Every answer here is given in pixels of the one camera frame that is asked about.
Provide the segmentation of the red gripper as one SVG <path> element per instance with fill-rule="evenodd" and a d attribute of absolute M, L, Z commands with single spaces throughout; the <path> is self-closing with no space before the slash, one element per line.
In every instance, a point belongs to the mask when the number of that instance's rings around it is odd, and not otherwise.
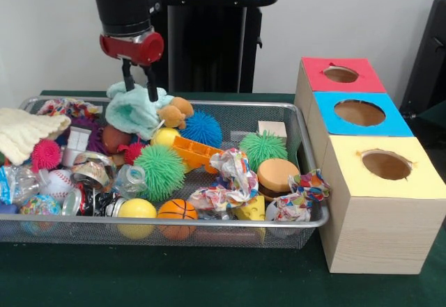
<path fill-rule="evenodd" d="M 160 60 L 164 51 L 164 40 L 158 32 L 145 32 L 135 37 L 111 37 L 100 35 L 102 51 L 116 59 L 122 59 L 122 73 L 127 92 L 134 89 L 134 78 L 131 73 L 133 64 L 144 66 L 147 77 L 148 97 L 151 102 L 158 100 L 155 73 L 151 64 Z"/>

